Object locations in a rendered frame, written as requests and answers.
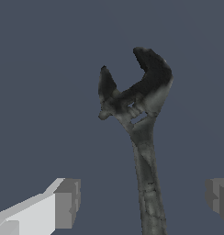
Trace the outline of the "grey adjustable wrench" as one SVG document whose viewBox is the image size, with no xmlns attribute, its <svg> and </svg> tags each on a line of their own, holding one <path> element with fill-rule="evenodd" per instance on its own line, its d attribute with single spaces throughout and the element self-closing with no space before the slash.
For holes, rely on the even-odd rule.
<svg viewBox="0 0 224 235">
<path fill-rule="evenodd" d="M 166 60 L 151 49 L 136 47 L 133 53 L 143 69 L 142 79 L 120 92 L 107 67 L 102 67 L 98 94 L 99 118 L 115 117 L 130 136 L 138 180 L 142 235 L 168 235 L 153 145 L 156 118 L 174 77 Z"/>
</svg>

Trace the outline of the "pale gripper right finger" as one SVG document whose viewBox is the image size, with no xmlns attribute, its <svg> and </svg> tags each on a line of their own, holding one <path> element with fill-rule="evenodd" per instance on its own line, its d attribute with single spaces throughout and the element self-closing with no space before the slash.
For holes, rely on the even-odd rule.
<svg viewBox="0 0 224 235">
<path fill-rule="evenodd" d="M 224 178 L 207 179 L 205 188 L 207 205 L 224 221 Z"/>
</svg>

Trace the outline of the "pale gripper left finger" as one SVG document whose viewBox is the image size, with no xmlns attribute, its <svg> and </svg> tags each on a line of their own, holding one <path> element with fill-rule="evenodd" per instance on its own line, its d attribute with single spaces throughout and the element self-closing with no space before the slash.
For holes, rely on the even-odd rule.
<svg viewBox="0 0 224 235">
<path fill-rule="evenodd" d="M 42 194 L 0 212 L 0 235 L 51 235 L 71 229 L 81 204 L 81 180 L 57 178 Z"/>
</svg>

